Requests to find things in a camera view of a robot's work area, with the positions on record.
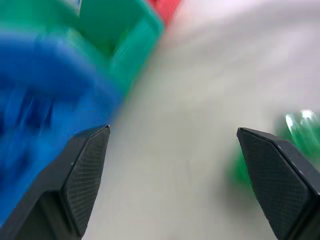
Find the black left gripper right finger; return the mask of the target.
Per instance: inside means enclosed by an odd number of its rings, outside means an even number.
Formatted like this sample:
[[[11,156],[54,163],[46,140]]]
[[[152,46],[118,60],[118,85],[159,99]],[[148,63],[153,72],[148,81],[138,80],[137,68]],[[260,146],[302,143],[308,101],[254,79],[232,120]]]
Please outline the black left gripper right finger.
[[[245,127],[236,135],[277,240],[320,240],[320,172],[284,138]]]

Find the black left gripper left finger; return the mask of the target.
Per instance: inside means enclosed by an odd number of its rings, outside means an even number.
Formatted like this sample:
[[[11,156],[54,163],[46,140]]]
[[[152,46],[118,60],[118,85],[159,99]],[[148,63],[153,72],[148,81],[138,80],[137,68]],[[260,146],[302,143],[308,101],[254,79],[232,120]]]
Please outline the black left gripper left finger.
[[[0,227],[0,240],[82,240],[101,184],[108,125],[74,135]]]

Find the blue plastic bin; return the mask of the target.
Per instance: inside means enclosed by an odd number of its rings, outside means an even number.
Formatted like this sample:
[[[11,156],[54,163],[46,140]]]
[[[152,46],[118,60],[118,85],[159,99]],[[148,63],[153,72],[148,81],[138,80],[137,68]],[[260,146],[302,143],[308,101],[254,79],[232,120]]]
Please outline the blue plastic bin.
[[[122,101],[58,36],[0,31],[0,227],[72,136],[108,125]]]

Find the red plastic bin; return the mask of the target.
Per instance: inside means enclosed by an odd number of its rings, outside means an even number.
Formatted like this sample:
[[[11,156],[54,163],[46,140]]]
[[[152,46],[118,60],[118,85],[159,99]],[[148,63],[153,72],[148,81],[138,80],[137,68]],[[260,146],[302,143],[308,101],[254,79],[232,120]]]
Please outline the red plastic bin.
[[[146,0],[151,6],[153,6],[155,12],[163,20],[165,27],[167,28],[174,16],[177,13],[178,7],[183,0]]]

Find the green plastic bin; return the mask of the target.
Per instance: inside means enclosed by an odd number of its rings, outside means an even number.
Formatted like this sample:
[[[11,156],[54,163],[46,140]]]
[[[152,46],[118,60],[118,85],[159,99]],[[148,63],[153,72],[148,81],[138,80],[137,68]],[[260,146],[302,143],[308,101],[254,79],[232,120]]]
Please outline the green plastic bin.
[[[65,32],[123,95],[165,29],[146,0],[0,0],[0,23]]]

